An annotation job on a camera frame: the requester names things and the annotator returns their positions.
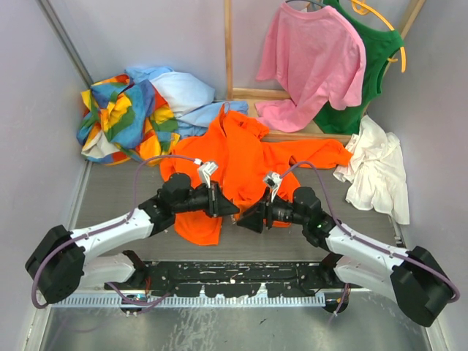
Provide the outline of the orange zip jacket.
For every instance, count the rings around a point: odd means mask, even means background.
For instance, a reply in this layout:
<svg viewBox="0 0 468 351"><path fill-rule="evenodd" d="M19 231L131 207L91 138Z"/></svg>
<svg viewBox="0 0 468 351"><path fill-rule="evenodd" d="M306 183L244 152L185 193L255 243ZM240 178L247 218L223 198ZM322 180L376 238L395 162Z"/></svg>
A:
<svg viewBox="0 0 468 351"><path fill-rule="evenodd" d="M291 165L303 167L312 163L317 169L347 166L352 158L342 143L334 139L265 142L267 126L257 119L231 110L223 104L208 131L199 137L188 137L177 143L173 157L164 159L160 173L167 180L174 173L186 173L193 187L200 185L197 165L192 158L213 161L218 168L211 176L219 183L223 194L241 211L254 205L265 191L263 181L270 171L284 174L278 195L291 200L300 185L289 172Z"/></svg>

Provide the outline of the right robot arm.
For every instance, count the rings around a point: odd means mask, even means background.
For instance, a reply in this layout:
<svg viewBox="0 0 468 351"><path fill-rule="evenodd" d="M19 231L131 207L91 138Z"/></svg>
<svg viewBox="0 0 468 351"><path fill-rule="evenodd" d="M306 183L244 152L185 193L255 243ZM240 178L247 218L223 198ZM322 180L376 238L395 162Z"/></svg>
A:
<svg viewBox="0 0 468 351"><path fill-rule="evenodd" d="M276 222L300 225L312 246L328 252L320 263L324 285L336 288L345 283L371 290L392 300L423 327L431 326L460 297L427 249L407 250L360 234L326 213L310 187L297 188L291 201L266 191L242 214L238 226L261 233Z"/></svg>

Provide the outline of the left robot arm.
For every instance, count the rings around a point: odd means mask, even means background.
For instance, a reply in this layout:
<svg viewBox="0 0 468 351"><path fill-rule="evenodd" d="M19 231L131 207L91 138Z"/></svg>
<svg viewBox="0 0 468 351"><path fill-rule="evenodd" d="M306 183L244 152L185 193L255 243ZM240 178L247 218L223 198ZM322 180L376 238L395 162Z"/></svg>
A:
<svg viewBox="0 0 468 351"><path fill-rule="evenodd" d="M81 229L67 230L57 225L45 234L25 269L33 280L31 297L38 309L42 295L46 304L58 303L76 289L95 284L123 283L131 290L146 283L143 262L135 254L103 254L118 246L159 234L176 221L177 214L202 211L218 219L238 214L215 181L191 185L185 173L175 173L156 194L123 216Z"/></svg>

